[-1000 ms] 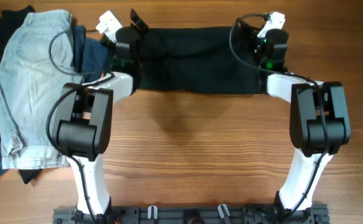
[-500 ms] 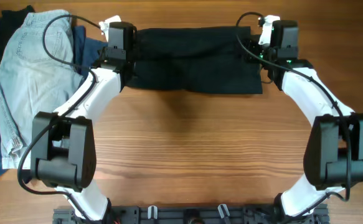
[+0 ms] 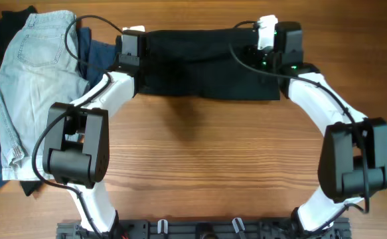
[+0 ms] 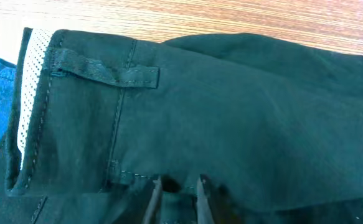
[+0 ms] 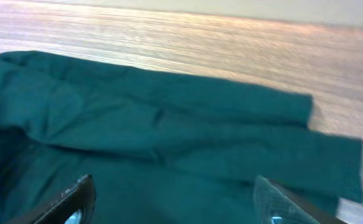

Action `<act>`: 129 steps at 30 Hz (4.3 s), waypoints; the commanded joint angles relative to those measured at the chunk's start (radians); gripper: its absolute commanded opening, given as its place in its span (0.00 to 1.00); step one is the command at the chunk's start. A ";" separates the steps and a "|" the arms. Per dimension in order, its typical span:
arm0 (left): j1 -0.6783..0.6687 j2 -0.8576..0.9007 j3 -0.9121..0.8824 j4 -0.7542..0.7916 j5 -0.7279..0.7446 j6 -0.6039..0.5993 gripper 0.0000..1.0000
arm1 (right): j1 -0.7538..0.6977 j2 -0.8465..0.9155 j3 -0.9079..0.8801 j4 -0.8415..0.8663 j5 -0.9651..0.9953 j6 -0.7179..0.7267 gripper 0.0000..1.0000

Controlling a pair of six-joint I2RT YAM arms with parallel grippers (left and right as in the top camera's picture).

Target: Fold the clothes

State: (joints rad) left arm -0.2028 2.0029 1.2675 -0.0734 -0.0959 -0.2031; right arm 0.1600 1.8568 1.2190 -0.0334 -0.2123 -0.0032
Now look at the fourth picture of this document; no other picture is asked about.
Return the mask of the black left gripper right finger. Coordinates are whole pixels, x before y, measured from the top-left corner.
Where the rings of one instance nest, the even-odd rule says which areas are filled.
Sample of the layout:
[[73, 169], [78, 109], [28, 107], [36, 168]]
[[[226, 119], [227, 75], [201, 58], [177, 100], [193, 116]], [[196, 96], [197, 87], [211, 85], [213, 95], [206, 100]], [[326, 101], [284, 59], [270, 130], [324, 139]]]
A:
[[215, 190], [212, 182], [206, 175], [200, 175], [197, 181], [197, 223], [216, 224]]

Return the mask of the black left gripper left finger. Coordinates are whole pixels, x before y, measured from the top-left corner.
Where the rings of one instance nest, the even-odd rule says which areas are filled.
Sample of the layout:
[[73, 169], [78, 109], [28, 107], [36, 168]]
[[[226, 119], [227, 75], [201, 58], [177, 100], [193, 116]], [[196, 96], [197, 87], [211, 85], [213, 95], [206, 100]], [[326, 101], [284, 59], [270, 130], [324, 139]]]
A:
[[153, 181], [154, 189], [151, 192], [151, 197], [149, 198], [148, 205], [146, 207], [146, 211], [144, 213], [144, 217], [142, 220], [142, 224], [155, 224], [156, 215], [161, 206], [161, 197], [163, 194], [163, 183], [162, 177], [159, 176], [156, 180]]

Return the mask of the black shorts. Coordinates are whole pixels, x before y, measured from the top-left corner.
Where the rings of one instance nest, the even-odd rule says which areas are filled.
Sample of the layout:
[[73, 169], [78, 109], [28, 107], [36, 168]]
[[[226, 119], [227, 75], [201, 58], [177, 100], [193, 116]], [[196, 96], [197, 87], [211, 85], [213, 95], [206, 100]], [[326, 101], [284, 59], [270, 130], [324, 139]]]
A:
[[363, 223], [363, 56], [255, 34], [26, 28], [0, 223]]

